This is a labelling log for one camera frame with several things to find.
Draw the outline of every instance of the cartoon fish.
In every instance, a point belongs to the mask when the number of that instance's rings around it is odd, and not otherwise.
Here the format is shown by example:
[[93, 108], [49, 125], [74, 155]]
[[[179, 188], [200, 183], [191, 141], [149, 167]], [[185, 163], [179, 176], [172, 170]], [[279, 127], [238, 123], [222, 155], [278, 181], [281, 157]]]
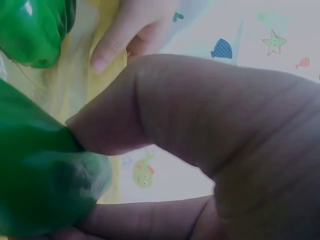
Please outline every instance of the cartoon fish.
[[298, 67], [307, 68], [307, 67], [309, 67], [309, 64], [310, 64], [310, 59], [309, 59], [309, 57], [306, 56], [301, 59], [299, 64], [295, 65], [295, 69], [298, 69]]
[[185, 17], [184, 17], [182, 14], [180, 14], [180, 13], [178, 13], [178, 12], [175, 12], [175, 13], [174, 13], [174, 16], [173, 16], [173, 22], [174, 22], [174, 23], [177, 22], [178, 19], [183, 20], [183, 19], [185, 19]]
[[133, 181], [141, 188], [150, 188], [152, 185], [155, 170], [148, 165], [148, 162], [154, 157], [154, 154], [146, 153], [145, 157], [138, 160], [133, 166]]
[[211, 56], [213, 58], [232, 59], [232, 48], [226, 40], [220, 38], [211, 52]]

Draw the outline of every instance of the star print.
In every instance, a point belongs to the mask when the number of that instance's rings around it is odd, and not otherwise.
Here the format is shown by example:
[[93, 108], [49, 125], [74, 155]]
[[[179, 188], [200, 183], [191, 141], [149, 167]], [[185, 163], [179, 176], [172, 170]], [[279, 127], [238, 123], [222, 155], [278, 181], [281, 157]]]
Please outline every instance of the star print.
[[276, 53], [278, 55], [281, 54], [281, 47], [286, 44], [287, 40], [282, 37], [278, 37], [274, 30], [271, 30], [271, 38], [270, 39], [262, 39], [262, 42], [269, 46], [267, 55], [271, 55], [272, 53]]

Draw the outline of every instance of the fingernail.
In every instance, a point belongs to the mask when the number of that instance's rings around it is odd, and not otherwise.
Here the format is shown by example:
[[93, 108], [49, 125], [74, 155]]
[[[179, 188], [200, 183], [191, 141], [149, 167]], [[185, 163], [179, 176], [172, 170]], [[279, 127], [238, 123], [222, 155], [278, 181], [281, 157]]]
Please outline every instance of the fingernail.
[[107, 62], [103, 59], [97, 59], [92, 63], [92, 67], [96, 74], [100, 74], [105, 70]]

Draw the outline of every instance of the hand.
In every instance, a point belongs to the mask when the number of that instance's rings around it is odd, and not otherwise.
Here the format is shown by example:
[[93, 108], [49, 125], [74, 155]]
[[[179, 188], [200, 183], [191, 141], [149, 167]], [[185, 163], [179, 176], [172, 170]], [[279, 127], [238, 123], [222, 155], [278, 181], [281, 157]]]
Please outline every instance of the hand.
[[179, 0], [121, 0], [118, 16], [96, 46], [97, 73], [127, 48], [129, 58], [157, 53], [163, 46]]
[[214, 196], [97, 205], [44, 239], [320, 239], [319, 108], [319, 85], [298, 76], [142, 57], [70, 120], [71, 130], [107, 155], [154, 143], [215, 180]]

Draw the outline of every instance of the yellow fabric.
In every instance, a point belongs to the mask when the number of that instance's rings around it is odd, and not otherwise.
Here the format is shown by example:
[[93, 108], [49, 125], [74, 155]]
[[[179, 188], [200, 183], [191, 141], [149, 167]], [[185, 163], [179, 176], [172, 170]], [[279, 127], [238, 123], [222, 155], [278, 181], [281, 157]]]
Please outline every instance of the yellow fabric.
[[[114, 20], [118, 6], [119, 0], [78, 0], [74, 27], [63, 41], [54, 67], [32, 69], [11, 62], [1, 53], [0, 77], [64, 123], [108, 87], [127, 64], [124, 51], [99, 75], [90, 67], [92, 52]], [[103, 204], [120, 200], [121, 161], [118, 156], [111, 156], [110, 161], [112, 184], [99, 200]]]

